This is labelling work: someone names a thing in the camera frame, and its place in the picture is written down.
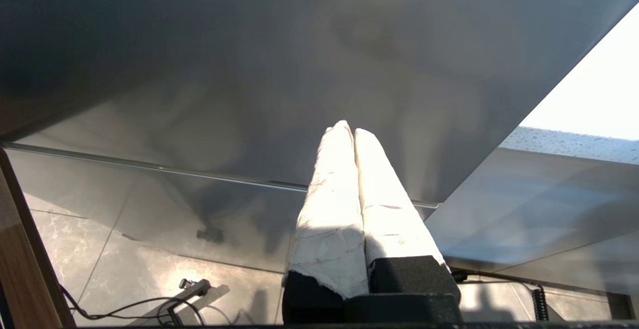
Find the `left gripper tissue-wrapped left finger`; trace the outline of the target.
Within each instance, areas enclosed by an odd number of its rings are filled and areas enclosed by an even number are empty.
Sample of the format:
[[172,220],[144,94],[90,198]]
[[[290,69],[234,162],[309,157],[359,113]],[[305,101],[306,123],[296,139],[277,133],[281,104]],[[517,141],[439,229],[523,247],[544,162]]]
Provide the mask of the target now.
[[354,139],[341,120],[322,135],[297,218],[283,278],[283,323],[341,323],[345,302],[368,293]]

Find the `left gripper tissue-wrapped right finger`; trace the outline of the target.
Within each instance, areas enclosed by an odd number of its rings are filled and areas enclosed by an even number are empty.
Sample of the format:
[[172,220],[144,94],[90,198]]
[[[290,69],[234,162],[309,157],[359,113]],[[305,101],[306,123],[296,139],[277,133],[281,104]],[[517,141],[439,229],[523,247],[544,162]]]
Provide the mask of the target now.
[[354,154],[370,293],[458,309],[459,287],[381,142],[356,129]]

